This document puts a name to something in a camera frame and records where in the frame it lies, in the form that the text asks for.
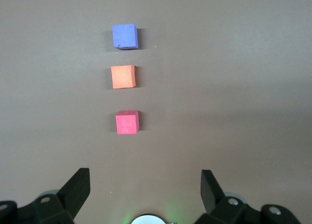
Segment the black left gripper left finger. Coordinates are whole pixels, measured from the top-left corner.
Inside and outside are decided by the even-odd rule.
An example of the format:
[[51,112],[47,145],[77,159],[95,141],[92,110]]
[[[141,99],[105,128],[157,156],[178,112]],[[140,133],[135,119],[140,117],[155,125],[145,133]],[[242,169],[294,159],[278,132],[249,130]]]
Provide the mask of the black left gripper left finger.
[[90,191],[90,170],[80,168],[55,194],[43,194],[20,208],[15,201],[1,201],[0,222],[2,224],[73,224]]

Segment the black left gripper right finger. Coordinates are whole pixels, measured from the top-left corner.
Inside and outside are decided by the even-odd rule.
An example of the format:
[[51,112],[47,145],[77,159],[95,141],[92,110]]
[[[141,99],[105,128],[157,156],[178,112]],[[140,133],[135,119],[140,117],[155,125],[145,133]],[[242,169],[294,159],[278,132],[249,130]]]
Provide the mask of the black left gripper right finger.
[[266,204],[257,211],[234,196],[226,196],[211,170],[201,171],[200,195],[206,212],[197,224],[299,224],[287,208]]

